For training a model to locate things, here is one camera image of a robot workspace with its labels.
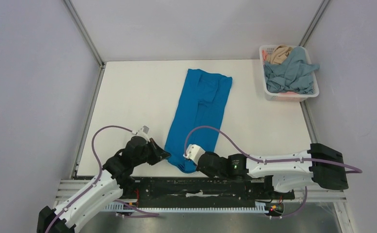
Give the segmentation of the blue t-shirt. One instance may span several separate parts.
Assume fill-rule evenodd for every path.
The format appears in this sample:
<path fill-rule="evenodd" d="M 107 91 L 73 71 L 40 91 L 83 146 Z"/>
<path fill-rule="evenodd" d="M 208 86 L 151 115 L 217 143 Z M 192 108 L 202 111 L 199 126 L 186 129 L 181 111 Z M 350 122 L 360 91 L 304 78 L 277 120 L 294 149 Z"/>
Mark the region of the blue t-shirt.
<path fill-rule="evenodd" d="M 190 144 L 214 151 L 228 101 L 233 78 L 189 69 L 186 74 L 174 119 L 168 132 L 165 150 L 168 162 L 183 173 L 196 170 L 194 162 L 184 158 Z"/>

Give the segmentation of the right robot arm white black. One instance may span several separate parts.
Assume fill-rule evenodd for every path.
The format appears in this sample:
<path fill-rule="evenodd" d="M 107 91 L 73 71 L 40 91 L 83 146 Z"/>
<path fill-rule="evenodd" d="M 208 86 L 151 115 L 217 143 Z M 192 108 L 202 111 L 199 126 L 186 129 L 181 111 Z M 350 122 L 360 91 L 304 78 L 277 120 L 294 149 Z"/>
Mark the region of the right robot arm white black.
<path fill-rule="evenodd" d="M 349 188 L 343 155 L 320 143 L 311 144 L 308 150 L 270 158 L 242 153 L 225 158 L 198 145 L 189 145 L 184 157 L 210 178 L 232 181 L 263 178 L 266 182 L 262 190 L 269 198 L 314 184 L 328 190 Z"/>

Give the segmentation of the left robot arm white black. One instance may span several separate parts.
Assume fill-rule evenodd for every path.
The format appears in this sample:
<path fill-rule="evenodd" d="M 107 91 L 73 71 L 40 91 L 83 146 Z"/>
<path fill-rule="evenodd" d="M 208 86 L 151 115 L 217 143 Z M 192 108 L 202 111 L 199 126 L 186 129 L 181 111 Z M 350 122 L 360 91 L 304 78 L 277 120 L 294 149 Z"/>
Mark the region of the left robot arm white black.
<path fill-rule="evenodd" d="M 39 212 L 38 233 L 78 233 L 105 206 L 120 197 L 130 198 L 135 191 L 131 177 L 135 167 L 155 165 L 171 154 L 152 139 L 133 136 L 117 151 L 102 170 L 83 188 L 54 208 Z"/>

